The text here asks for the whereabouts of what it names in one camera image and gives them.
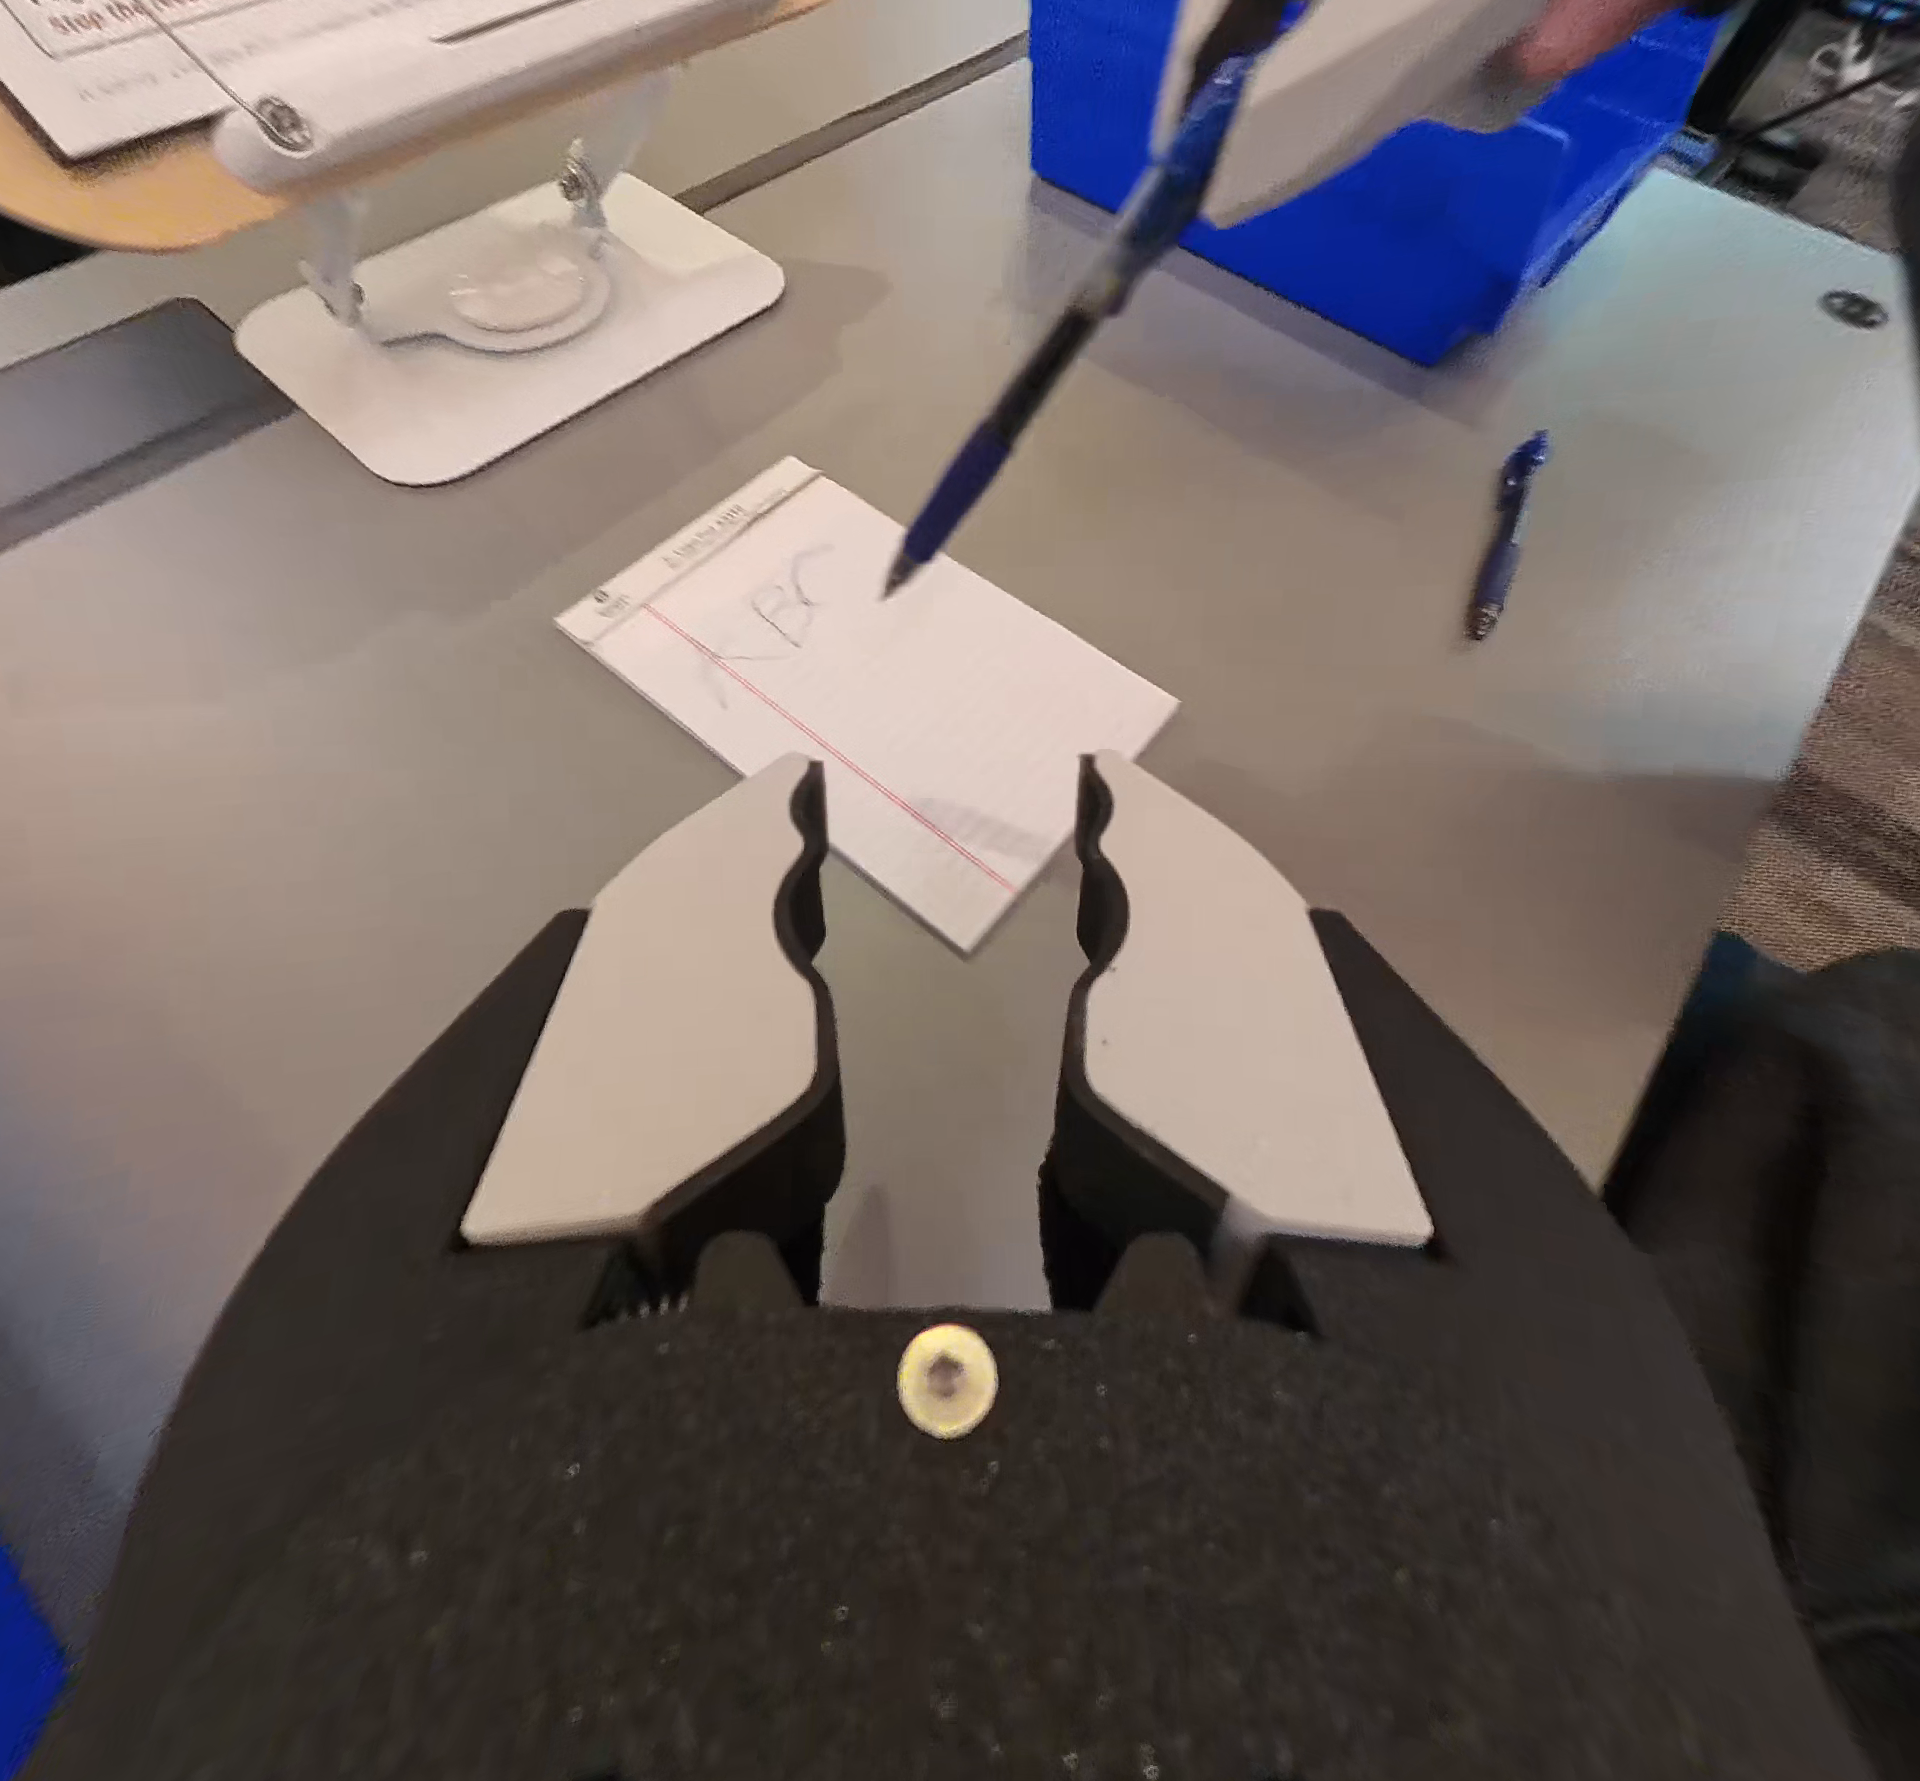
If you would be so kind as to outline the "blue retractable pen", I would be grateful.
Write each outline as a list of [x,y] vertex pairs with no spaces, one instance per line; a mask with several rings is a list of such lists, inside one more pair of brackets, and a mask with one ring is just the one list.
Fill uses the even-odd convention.
[[1463,612],[1469,642],[1484,642],[1507,607],[1520,570],[1532,488],[1551,459],[1551,432],[1534,431],[1503,457],[1494,491],[1494,530]]
[[1140,177],[1069,305],[973,427],[905,530],[880,586],[882,598],[901,593],[948,550],[1069,368],[1126,305],[1138,280],[1181,242],[1202,209],[1241,89],[1259,60],[1257,49],[1228,55],[1200,82],[1166,149]]

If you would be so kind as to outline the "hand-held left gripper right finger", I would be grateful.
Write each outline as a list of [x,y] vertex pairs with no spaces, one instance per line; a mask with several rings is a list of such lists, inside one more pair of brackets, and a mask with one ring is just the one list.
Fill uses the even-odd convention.
[[1133,758],[1079,763],[1083,970],[1069,990],[1044,1203],[1117,1268],[1171,1234],[1214,1288],[1279,1245],[1419,1256],[1435,1223],[1312,911],[1257,848]]

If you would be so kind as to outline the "person's right hand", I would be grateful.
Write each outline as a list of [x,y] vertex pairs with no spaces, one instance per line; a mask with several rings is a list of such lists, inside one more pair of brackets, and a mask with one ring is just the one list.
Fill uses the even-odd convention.
[[1521,83],[1557,83],[1691,1],[1548,0],[1530,28],[1507,46],[1506,65]]

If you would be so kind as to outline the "white lined notepad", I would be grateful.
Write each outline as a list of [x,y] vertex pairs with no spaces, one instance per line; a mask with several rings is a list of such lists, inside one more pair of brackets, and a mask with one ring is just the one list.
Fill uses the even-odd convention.
[[569,606],[558,630],[740,777],[823,763],[828,844],[975,952],[1073,831],[1079,758],[1180,699],[788,456]]

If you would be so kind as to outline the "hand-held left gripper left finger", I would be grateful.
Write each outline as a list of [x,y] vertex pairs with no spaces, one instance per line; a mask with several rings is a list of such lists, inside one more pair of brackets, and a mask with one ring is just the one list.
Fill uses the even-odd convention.
[[696,1257],[723,1230],[825,1223],[844,1169],[826,856],[825,767],[788,752],[600,888],[468,1197],[468,1245],[626,1234]]

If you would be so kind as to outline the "blue plastic bin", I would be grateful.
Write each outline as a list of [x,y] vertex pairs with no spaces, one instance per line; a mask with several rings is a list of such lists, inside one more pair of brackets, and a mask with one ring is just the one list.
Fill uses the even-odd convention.
[[2,1777],[34,1750],[68,1680],[65,1653],[2,1547]]
[[[1036,177],[1120,209],[1148,134],[1180,0],[1030,0]],[[1366,157],[1183,251],[1387,351],[1432,365],[1496,334],[1604,232],[1681,126],[1719,20],[1670,12],[1517,123],[1418,121]]]

